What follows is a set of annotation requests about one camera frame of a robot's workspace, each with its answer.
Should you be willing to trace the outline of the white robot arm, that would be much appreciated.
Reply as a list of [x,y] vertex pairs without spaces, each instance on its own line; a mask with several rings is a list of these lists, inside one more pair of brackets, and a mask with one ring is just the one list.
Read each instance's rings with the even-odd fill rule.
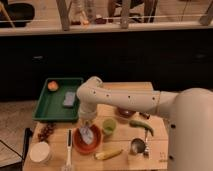
[[213,171],[213,92],[189,88],[179,93],[105,89],[93,76],[77,89],[83,120],[106,104],[169,120],[168,171]]

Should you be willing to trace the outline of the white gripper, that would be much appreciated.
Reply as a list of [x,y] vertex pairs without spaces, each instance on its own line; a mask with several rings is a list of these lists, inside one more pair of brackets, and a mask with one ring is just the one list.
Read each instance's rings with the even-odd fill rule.
[[88,110],[83,110],[82,108],[79,108],[79,119],[83,126],[91,126],[96,117],[97,117],[96,110],[88,111]]

